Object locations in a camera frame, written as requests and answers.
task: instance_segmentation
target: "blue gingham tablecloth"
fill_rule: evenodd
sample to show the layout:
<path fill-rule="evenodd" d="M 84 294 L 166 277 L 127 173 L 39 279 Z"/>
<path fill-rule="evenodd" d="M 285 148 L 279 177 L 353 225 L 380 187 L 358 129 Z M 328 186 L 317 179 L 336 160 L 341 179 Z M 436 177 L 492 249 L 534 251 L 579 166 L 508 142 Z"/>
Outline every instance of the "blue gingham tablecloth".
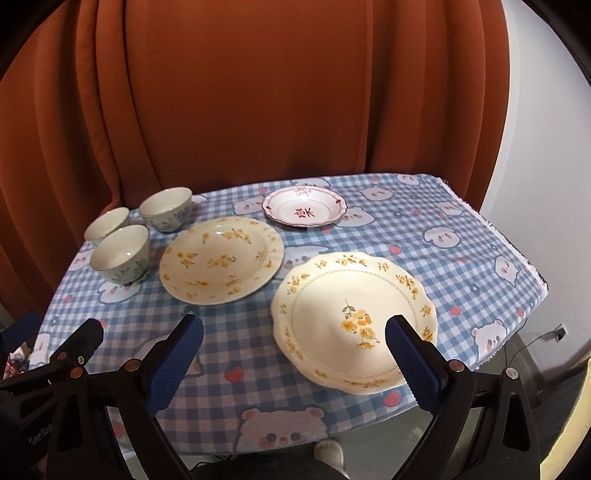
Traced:
<path fill-rule="evenodd" d="M 338 192 L 348 211 L 335 225 L 289 228 L 268 219 L 261 203 L 291 184 Z M 164 248 L 178 235 L 151 231 L 154 272 L 143 283 L 106 282 L 89 266 L 90 245 L 76 255 L 51 302 L 37 343 L 50 355 L 87 318 L 105 340 L 90 373 L 119 368 L 146 353 L 192 310 L 203 319 L 199 354 L 169 408 L 157 419 L 181 453 L 245 452 L 310 442 L 396 415 L 415 401 L 405 385 L 376 395 L 323 388 L 301 375 L 272 335 L 270 302 L 290 268 L 332 251 L 389 258 L 423 284 L 437 309 L 437 348 L 471 368 L 489 359 L 547 295 L 535 268 L 440 179 L 361 174 L 257 183 L 193 197 L 191 221 L 247 215 L 272 224 L 285 244 L 283 265 L 259 291 L 231 303 L 196 307 L 172 298 L 157 274 Z M 137 212 L 132 218 L 138 219 Z M 115 434 L 124 426 L 111 412 Z"/>

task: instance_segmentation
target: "ceramic bowl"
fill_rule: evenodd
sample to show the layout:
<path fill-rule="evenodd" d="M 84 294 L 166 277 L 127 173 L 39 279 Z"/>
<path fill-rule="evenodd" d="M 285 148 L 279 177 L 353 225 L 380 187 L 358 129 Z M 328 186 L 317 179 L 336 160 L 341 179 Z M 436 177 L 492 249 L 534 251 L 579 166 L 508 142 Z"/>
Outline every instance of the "ceramic bowl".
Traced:
<path fill-rule="evenodd" d="M 139 206 L 139 214 L 147 225 L 159 232 L 170 233 L 180 229 L 189 215 L 191 192 L 186 187 L 175 187 L 154 193 Z"/>
<path fill-rule="evenodd" d="M 112 283 L 126 285 L 139 279 L 150 262 L 150 232 L 129 225 L 105 238 L 90 257 L 90 266 Z"/>
<path fill-rule="evenodd" d="M 84 240 L 96 247 L 115 230 L 129 225 L 129 209 L 119 207 L 109 210 L 92 222 L 84 232 Z"/>

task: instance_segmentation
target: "tablecloth edge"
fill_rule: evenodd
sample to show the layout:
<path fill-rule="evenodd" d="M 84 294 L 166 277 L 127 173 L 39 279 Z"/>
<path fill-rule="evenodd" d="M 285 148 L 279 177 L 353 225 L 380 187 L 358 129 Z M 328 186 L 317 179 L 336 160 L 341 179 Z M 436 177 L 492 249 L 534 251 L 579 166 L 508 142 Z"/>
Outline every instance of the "tablecloth edge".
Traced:
<path fill-rule="evenodd" d="M 445 179 L 442 179 L 442 178 L 439 178 L 439 177 L 433 177 L 433 178 L 435 178 L 441 184 L 441 186 L 443 186 L 443 188 L 445 190 L 447 190 L 447 192 L 455 200 L 457 200 L 459 203 L 461 203 L 467 210 L 469 210 L 470 212 L 472 212 L 474 214 L 474 216 L 485 227 L 487 227 L 498 239 L 502 240 L 509 247 L 509 249 L 515 254 L 515 256 L 517 258 L 519 258 L 519 260 L 521 260 L 521 262 L 530 271 L 530 273 L 535 277 L 535 279 L 537 280 L 538 284 L 542 288 L 542 290 L 544 292 L 544 296 L 543 296 L 543 298 L 540 301 L 544 300 L 548 296 L 548 283 L 546 282 L 546 280 L 544 279 L 544 277 L 540 274 L 540 272 L 538 272 L 538 270 L 530 263 L 530 261 L 527 260 L 527 258 L 525 257 L 525 255 L 523 253 L 521 253 L 519 250 L 517 250 L 517 248 L 515 247 L 515 245 L 513 245 L 505 235 L 503 235 L 500 231 L 498 231 L 498 229 L 492 223 L 490 223 L 486 218 L 484 218 L 481 213 L 475 211 L 474 208 L 472 208 L 471 205 L 469 205 L 464 200 L 462 200 L 456 194 L 456 192 L 454 192 L 452 190 L 452 188 L 445 181 Z"/>

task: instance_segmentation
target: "curtain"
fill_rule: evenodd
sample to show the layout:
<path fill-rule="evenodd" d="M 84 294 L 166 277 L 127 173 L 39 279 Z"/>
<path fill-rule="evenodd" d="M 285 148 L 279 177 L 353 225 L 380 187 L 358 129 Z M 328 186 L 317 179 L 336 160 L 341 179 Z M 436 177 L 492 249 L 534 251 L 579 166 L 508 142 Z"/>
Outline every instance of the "curtain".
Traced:
<path fill-rule="evenodd" d="M 431 173 L 478 208 L 500 0 L 68 0 L 0 82 L 0 301 L 43 313 L 85 227 L 159 189 Z"/>

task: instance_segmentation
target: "red-rimmed dish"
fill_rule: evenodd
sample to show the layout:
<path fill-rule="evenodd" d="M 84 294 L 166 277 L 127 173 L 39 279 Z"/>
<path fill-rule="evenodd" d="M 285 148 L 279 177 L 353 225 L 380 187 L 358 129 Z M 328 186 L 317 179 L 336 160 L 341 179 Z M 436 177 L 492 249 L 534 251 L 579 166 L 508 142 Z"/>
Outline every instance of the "red-rimmed dish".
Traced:
<path fill-rule="evenodd" d="M 273 220 L 305 228 L 336 222 L 347 211 L 345 199 L 321 187 L 293 186 L 271 192 L 262 203 Z"/>

